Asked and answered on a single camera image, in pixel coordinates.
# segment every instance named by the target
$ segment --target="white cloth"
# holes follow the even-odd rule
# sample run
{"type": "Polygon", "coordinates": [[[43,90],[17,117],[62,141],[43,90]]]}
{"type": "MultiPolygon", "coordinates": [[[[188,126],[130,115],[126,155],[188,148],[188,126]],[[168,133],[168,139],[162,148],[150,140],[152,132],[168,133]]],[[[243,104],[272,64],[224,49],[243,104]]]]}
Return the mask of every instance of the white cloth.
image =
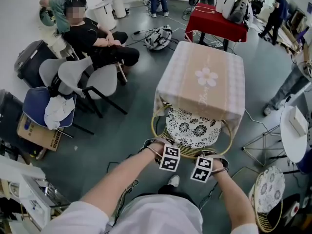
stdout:
{"type": "MultiPolygon", "coordinates": [[[[308,31],[303,35],[303,38],[305,39],[307,45],[309,46],[309,57],[310,59],[312,59],[312,27],[310,27],[308,31]]],[[[301,73],[305,76],[305,78],[309,80],[309,82],[312,82],[312,78],[307,76],[303,71],[305,66],[303,50],[296,56],[295,60],[301,73]]]]}
{"type": "MultiPolygon", "coordinates": [[[[104,234],[108,221],[99,208],[74,202],[49,222],[41,234],[104,234]]],[[[148,195],[135,198],[125,207],[110,234],[201,234],[202,223],[199,209],[187,199],[148,195]]],[[[246,224],[235,228],[232,234],[258,234],[258,228],[246,224]]]]}
{"type": "Polygon", "coordinates": [[[57,129],[60,122],[69,116],[74,109],[73,98],[66,100],[60,95],[50,98],[49,104],[44,111],[44,122],[50,130],[57,129]]]}

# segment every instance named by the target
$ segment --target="gray chair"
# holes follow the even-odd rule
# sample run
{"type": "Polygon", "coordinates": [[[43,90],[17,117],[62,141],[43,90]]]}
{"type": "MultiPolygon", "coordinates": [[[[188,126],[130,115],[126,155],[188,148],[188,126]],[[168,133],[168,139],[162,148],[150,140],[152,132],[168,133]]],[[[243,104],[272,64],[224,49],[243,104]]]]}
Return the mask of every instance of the gray chair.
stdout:
{"type": "MultiPolygon", "coordinates": [[[[52,80],[59,71],[59,67],[66,62],[66,58],[62,59],[47,59],[39,67],[39,75],[46,87],[51,86],[52,80]]],[[[58,91],[63,95],[70,95],[73,89],[61,82],[58,91]]]]}
{"type": "Polygon", "coordinates": [[[78,95],[83,98],[87,97],[100,118],[103,118],[103,115],[98,110],[94,100],[101,98],[126,115],[126,111],[108,99],[108,96],[112,95],[117,88],[116,65],[111,64],[95,70],[90,75],[86,88],[78,88],[78,82],[82,73],[91,65],[92,61],[90,57],[64,62],[58,70],[58,77],[78,95]]]}

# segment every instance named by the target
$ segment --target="black and white patterned fabric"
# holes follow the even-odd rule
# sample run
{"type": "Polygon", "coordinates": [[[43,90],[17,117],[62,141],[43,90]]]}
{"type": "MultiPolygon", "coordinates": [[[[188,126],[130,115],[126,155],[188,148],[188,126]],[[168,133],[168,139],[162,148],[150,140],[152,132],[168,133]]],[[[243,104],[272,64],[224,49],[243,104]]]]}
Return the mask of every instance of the black and white patterned fabric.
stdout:
{"type": "Polygon", "coordinates": [[[221,130],[221,121],[199,117],[178,108],[169,109],[166,125],[175,142],[194,149],[214,144],[221,130]]]}
{"type": "Polygon", "coordinates": [[[276,166],[271,166],[260,176],[249,192],[249,199],[254,204],[254,187],[256,210],[268,213],[282,199],[285,190],[284,174],[276,166]]]}

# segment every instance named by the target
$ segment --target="black suitcase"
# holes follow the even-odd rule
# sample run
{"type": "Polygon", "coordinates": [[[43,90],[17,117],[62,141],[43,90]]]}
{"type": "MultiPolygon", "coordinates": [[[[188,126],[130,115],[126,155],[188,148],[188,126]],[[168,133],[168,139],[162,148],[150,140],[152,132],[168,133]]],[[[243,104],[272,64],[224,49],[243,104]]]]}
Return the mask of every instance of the black suitcase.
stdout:
{"type": "Polygon", "coordinates": [[[42,147],[18,136],[17,128],[20,121],[23,103],[4,89],[0,90],[0,139],[12,146],[29,153],[38,154],[42,147]]]}
{"type": "Polygon", "coordinates": [[[39,75],[39,67],[47,59],[57,59],[57,57],[44,41],[34,41],[20,52],[14,64],[14,70],[29,87],[44,87],[39,75]]]}

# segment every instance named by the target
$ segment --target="concrete floor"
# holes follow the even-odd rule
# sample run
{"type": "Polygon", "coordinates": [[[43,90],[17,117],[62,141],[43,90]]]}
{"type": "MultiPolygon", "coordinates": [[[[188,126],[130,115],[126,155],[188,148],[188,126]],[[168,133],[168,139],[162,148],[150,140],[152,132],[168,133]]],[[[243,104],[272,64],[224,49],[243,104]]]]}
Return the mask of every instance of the concrete floor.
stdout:
{"type": "MultiPolygon", "coordinates": [[[[187,24],[187,21],[181,19],[182,11],[187,5],[186,2],[169,1],[169,16],[187,24]]],[[[143,6],[132,8],[130,15],[124,19],[119,19],[116,30],[125,31],[130,35],[137,30],[167,24],[172,29],[185,28],[171,19],[150,18],[143,6]]],[[[173,37],[183,40],[183,34],[183,30],[177,30],[173,37]]],[[[144,35],[134,37],[141,39],[144,35]]],[[[123,87],[119,85],[116,93],[112,95],[112,100],[128,111],[128,115],[123,115],[104,101],[98,101],[104,115],[103,119],[77,110],[75,122],[94,131],[95,135],[90,136],[75,128],[69,128],[68,133],[73,134],[75,138],[70,139],[63,136],[57,152],[48,152],[42,161],[36,162],[36,165],[40,166],[46,173],[48,180],[71,201],[78,200],[105,176],[110,161],[123,161],[128,155],[137,153],[144,140],[152,137],[150,120],[153,114],[155,89],[173,51],[165,48],[162,51],[149,52],[142,42],[132,46],[140,51],[139,62],[132,68],[127,85],[123,87]]],[[[169,46],[171,48],[176,47],[173,43],[170,43],[169,46]]],[[[264,118],[262,109],[290,73],[292,63],[290,56],[282,47],[273,47],[270,43],[260,39],[254,29],[248,32],[246,43],[236,44],[234,52],[244,59],[246,110],[255,120],[264,122],[268,128],[276,126],[279,123],[281,110],[264,118]]],[[[306,113],[304,99],[299,97],[296,103],[302,112],[306,113]]],[[[244,115],[233,146],[226,153],[226,158],[230,162],[230,174],[234,174],[243,166],[258,171],[264,170],[241,151],[241,147],[246,142],[263,131],[265,129],[262,125],[250,121],[248,115],[244,115]]],[[[218,150],[223,150],[228,141],[227,135],[221,133],[215,146],[218,150]]],[[[277,165],[283,171],[293,169],[292,166],[287,166],[286,159],[280,159],[277,165]]],[[[209,180],[206,184],[202,184],[190,180],[189,176],[193,167],[191,161],[182,159],[177,174],[181,177],[181,190],[189,193],[198,204],[214,186],[215,181],[209,180]]],[[[139,185],[134,188],[131,194],[127,195],[126,202],[141,193],[156,192],[160,186],[167,183],[171,176],[172,173],[159,170],[155,163],[151,163],[139,176],[139,185]]],[[[247,193],[256,176],[257,174],[254,172],[245,171],[238,174],[234,180],[247,193]]],[[[301,174],[296,174],[296,176],[301,188],[298,188],[292,175],[285,175],[284,197],[298,192],[302,193],[302,196],[304,195],[308,178],[301,174]]],[[[218,200],[219,193],[220,189],[217,187],[212,198],[203,208],[204,233],[229,233],[231,230],[224,201],[218,200]]]]}

